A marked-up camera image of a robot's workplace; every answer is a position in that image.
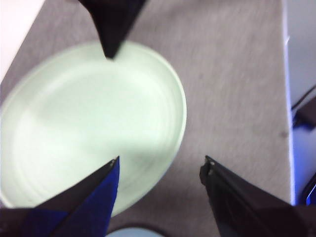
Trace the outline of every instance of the plate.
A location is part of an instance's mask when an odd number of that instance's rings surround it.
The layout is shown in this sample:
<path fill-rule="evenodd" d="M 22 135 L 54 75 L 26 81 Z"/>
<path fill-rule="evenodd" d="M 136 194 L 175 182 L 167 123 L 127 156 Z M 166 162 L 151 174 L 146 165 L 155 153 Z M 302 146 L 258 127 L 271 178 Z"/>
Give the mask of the plate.
<path fill-rule="evenodd" d="M 153 50 L 126 42 L 107 60 L 97 42 L 67 49 L 4 101 L 1 200 L 36 206 L 120 156 L 114 216 L 164 175 L 185 124 L 181 82 Z"/>
<path fill-rule="evenodd" d="M 163 237 L 156 232 L 146 230 L 143 228 L 125 228 L 114 231 L 107 235 L 107 237 Z"/>

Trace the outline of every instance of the black cable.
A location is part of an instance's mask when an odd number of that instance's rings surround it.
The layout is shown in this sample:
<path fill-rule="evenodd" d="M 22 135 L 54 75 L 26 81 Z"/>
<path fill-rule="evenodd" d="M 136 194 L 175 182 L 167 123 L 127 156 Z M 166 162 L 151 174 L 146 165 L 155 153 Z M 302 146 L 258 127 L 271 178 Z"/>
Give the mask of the black cable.
<path fill-rule="evenodd" d="M 313 91 L 316 89 L 316 84 L 313 85 L 291 108 L 291 110 L 294 110 L 296 107 L 298 107 L 303 100 Z"/>

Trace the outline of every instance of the gray carpet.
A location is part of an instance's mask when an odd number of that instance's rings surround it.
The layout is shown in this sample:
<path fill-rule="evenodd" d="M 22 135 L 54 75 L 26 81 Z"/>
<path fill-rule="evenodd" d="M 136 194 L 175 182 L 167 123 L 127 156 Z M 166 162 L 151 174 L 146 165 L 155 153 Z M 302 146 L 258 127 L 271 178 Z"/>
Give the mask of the gray carpet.
<path fill-rule="evenodd" d="M 109 231 L 146 226 L 170 237 L 219 236 L 200 184 L 208 154 L 290 202 L 281 0 L 151 0 L 130 39 L 162 54 L 185 89 L 181 149 L 145 197 L 112 218 Z M 1 84 L 1 101 L 35 65 L 97 39 L 74 1 L 47 0 Z"/>

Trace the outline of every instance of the plate rim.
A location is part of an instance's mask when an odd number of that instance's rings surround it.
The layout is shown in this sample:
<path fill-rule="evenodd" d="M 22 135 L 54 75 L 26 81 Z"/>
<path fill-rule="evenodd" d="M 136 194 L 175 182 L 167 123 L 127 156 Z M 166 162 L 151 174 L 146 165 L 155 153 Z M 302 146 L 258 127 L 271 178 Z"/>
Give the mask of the plate rim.
<path fill-rule="evenodd" d="M 135 204 L 137 201 L 139 201 L 142 197 L 144 197 L 150 190 L 152 190 L 157 185 L 157 183 L 162 179 L 162 177 L 166 174 L 167 170 L 170 168 L 174 159 L 177 157 L 177 154 L 180 150 L 180 146 L 181 146 L 181 143 L 182 143 L 182 140 L 184 137 L 186 123 L 187 123 L 187 102 L 186 102 L 185 91 L 184 91 L 183 85 L 181 83 L 181 80 L 180 80 L 178 74 L 173 69 L 171 64 L 162 55 L 160 55 L 158 52 L 156 52 L 154 49 L 152 49 L 148 46 L 145 46 L 143 44 L 136 43 L 136 42 L 133 42 L 130 40 L 126 40 L 123 43 L 123 45 L 124 44 L 131 45 L 133 47 L 138 48 L 139 50 L 145 52 L 146 54 L 151 55 L 153 58 L 156 58 L 161 64 L 166 66 L 166 68 L 172 74 L 172 77 L 177 82 L 177 88 L 179 89 L 179 92 L 181 94 L 182 108 L 183 108 L 182 110 L 183 111 L 182 111 L 181 129 L 180 129 L 180 132 L 178 135 L 178 139 L 175 143 L 175 146 L 172 149 L 172 153 L 174 155 L 168 163 L 166 162 L 166 169 L 165 169 L 164 173 L 162 173 L 161 176 L 157 179 L 157 181 L 153 183 L 153 185 L 150 189 L 144 190 L 142 192 L 142 194 L 139 196 L 139 198 L 134 198 L 131 201 L 126 202 L 125 207 L 116 208 L 116 211 L 115 211 L 115 213 L 114 212 L 112 213 L 112 216 L 115 216 L 115 215 L 123 212 L 124 210 L 128 209 L 129 207 L 131 207 L 133 204 Z M 83 47 L 95 47 L 95 46 L 99 46 L 99 45 L 101 45 L 99 41 L 92 40 L 92 41 L 88 41 L 85 43 L 79 43 L 79 44 L 73 45 L 71 47 L 66 47 L 66 48 L 58 51 L 57 53 L 48 56 L 43 61 L 41 61 L 39 64 L 37 64 L 36 66 L 31 68 L 27 73 L 25 73 L 24 76 L 21 77 L 21 79 L 18 81 L 18 83 L 15 84 L 15 86 L 11 89 L 11 91 L 8 93 L 7 97 L 5 98 L 3 104 L 1 105 L 1 119 L 5 116 L 7 110 L 9 109 L 9 105 L 10 105 L 11 101 L 14 100 L 14 98 L 17 96 L 19 91 L 21 89 L 23 89 L 23 87 L 32 79 L 32 77 L 36 76 L 36 74 L 38 74 L 39 72 L 44 70 L 49 65 L 54 64 L 58 59 L 60 59 L 61 57 L 64 57 L 67 54 L 71 54 L 73 52 L 76 52 L 77 50 L 80 50 Z M 8 207 L 8 208 L 15 207 L 14 204 L 12 204 L 12 202 L 10 202 L 8 200 L 8 198 L 4 195 L 4 193 L 2 191 L 2 185 L 0 187 L 0 201 L 3 203 L 3 205 L 5 207 Z"/>

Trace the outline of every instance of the white wall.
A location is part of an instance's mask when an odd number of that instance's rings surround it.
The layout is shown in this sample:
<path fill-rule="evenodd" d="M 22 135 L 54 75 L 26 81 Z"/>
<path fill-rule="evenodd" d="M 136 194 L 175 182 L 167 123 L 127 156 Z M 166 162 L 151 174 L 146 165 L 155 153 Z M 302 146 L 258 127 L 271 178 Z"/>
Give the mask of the white wall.
<path fill-rule="evenodd" d="M 316 83 L 316 0 L 287 0 L 291 103 Z M 316 173 L 316 129 L 293 131 L 295 188 L 298 196 Z"/>

